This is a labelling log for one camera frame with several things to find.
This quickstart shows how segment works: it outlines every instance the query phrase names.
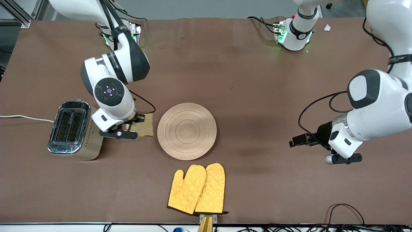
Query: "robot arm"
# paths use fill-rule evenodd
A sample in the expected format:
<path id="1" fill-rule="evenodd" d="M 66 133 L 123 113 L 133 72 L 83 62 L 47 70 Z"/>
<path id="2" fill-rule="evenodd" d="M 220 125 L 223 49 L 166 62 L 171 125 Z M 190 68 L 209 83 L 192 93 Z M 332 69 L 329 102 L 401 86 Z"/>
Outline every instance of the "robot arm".
<path id="1" fill-rule="evenodd" d="M 353 110 L 290 142 L 291 147 L 321 144 L 330 149 L 328 164 L 361 161 L 355 152 L 364 141 L 412 128 L 412 8 L 402 0 L 374 0 L 367 17 L 393 51 L 391 73 L 368 69 L 356 74 L 347 87 Z"/>
<path id="2" fill-rule="evenodd" d="M 276 32 L 280 33 L 275 35 L 276 41 L 288 50 L 301 50 L 309 43 L 313 26 L 318 21 L 318 6 L 336 1 L 338 0 L 293 0 L 298 9 L 297 14 L 293 19 L 288 18 L 275 26 Z"/>
<path id="3" fill-rule="evenodd" d="M 110 30 L 114 51 L 86 59 L 80 73 L 87 91 L 100 107 L 92 119 L 101 131 L 107 132 L 132 120 L 136 115 L 135 105 L 125 85 L 144 79 L 150 66 L 128 27 L 108 0 L 51 0 L 50 3 L 70 19 L 97 22 L 102 30 Z"/>

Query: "oven mitt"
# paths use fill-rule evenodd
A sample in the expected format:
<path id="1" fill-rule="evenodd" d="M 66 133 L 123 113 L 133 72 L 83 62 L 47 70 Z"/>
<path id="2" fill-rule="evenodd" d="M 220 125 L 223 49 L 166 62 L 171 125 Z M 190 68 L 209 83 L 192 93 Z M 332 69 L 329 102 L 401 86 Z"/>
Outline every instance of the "oven mitt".
<path id="1" fill-rule="evenodd" d="M 206 167 L 206 183 L 196 205 L 196 214 L 226 214 L 223 212 L 225 170 L 220 163 Z"/>
<path id="2" fill-rule="evenodd" d="M 167 207 L 193 215 L 205 181 L 206 170 L 201 165 L 191 165 L 186 176 L 183 170 L 177 170 L 173 177 Z"/>

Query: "round woven trivet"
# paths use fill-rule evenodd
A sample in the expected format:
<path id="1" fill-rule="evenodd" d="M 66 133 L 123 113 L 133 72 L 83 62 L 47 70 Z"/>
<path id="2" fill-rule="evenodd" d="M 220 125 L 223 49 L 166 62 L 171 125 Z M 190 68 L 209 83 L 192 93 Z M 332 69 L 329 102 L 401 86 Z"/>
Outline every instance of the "round woven trivet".
<path id="1" fill-rule="evenodd" d="M 206 154 L 216 139 L 212 114 L 195 103 L 170 108 L 160 119 L 157 138 L 163 150 L 180 160 L 193 160 Z"/>

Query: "silver toaster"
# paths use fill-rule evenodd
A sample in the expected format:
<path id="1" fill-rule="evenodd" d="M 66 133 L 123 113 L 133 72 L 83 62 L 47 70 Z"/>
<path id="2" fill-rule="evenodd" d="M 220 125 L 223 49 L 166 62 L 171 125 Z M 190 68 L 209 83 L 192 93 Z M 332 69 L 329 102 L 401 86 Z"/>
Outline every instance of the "silver toaster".
<path id="1" fill-rule="evenodd" d="M 86 102 L 65 102 L 60 106 L 49 138 L 48 150 L 77 160 L 93 160 L 99 153 L 103 137 L 91 115 L 96 108 Z"/>

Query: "brown table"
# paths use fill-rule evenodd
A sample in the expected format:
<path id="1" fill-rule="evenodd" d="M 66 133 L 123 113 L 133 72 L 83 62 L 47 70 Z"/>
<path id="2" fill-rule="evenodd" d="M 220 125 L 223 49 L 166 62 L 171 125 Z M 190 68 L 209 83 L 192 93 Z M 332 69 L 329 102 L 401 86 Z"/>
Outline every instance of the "brown table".
<path id="1" fill-rule="evenodd" d="M 326 24 L 332 29 L 323 30 Z M 366 223 L 406 224 L 412 215 L 412 131 L 365 142 L 364 160 L 329 166 L 322 147 L 289 148 L 302 109 L 345 90 L 368 68 L 385 69 L 388 53 L 362 32 L 362 19 L 320 19 L 299 52 L 274 43 L 248 19 L 149 21 L 140 45 L 150 60 L 145 80 L 128 88 L 156 107 L 154 123 L 172 106 L 195 102 L 214 115 L 218 137 L 196 161 L 171 158 L 156 137 L 105 139 L 95 161 L 47 151 L 51 123 L 0 120 L 1 222 L 197 221 L 166 208 L 177 169 L 220 162 L 226 170 L 221 223 L 325 223 L 330 206 L 356 207 Z M 81 98 L 97 107 L 80 79 L 86 58 L 108 51 L 93 23 L 33 21 L 21 31 L 0 84 L 2 115 L 54 119 Z M 327 101 L 310 108 L 310 130 L 337 116 Z M 349 108 L 340 96 L 336 108 Z M 138 109 L 147 110 L 143 102 Z M 344 207 L 333 223 L 360 223 Z"/>

